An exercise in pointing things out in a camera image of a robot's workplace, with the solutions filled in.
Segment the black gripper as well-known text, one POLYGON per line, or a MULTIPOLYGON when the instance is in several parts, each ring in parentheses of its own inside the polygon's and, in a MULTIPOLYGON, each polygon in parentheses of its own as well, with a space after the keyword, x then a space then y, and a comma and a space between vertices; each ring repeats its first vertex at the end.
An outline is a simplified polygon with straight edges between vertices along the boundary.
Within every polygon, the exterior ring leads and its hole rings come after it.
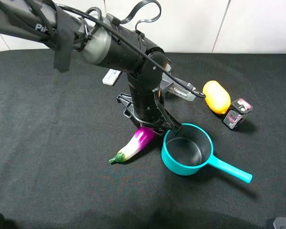
POLYGON ((127 74, 131 95, 120 93, 117 102, 125 108, 123 114, 138 125, 135 116, 141 121, 161 125, 163 130, 179 133, 182 124, 176 121, 162 104, 158 107, 154 100, 153 89, 160 86, 162 73, 127 74))

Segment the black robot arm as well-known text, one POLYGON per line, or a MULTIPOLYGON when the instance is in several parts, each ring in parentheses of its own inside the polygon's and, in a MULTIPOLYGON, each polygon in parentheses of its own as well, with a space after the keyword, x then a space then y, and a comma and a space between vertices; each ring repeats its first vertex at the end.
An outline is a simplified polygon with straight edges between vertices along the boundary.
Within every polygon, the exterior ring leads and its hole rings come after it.
POLYGON ((181 124, 164 107, 164 51, 112 15, 103 17, 97 7, 82 12, 51 0, 0 0, 0 33, 54 50, 54 68, 62 73, 69 70, 73 52, 89 64, 126 73, 130 93, 117 96, 124 115, 157 134, 180 130, 181 124))

